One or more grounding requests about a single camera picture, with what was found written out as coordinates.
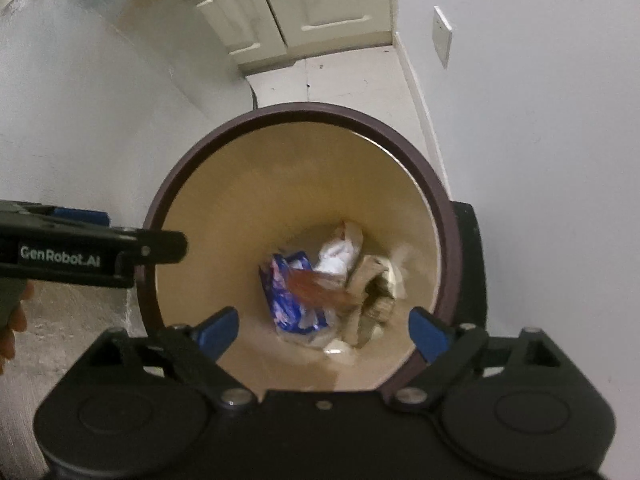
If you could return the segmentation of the person left hand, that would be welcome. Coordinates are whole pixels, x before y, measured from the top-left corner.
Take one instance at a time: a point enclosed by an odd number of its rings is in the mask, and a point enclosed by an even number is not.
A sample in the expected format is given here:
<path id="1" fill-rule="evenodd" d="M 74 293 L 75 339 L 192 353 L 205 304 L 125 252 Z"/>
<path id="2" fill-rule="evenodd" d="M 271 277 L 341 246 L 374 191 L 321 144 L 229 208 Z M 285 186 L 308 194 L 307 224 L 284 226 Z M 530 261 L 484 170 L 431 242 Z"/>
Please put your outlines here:
<path id="1" fill-rule="evenodd" d="M 4 373 L 6 362 L 15 358 L 15 334 L 24 332 L 27 328 L 27 318 L 23 308 L 25 301 L 31 300 L 35 293 L 35 284 L 28 281 L 22 291 L 20 300 L 12 308 L 6 326 L 1 330 L 0 337 L 0 370 Z"/>

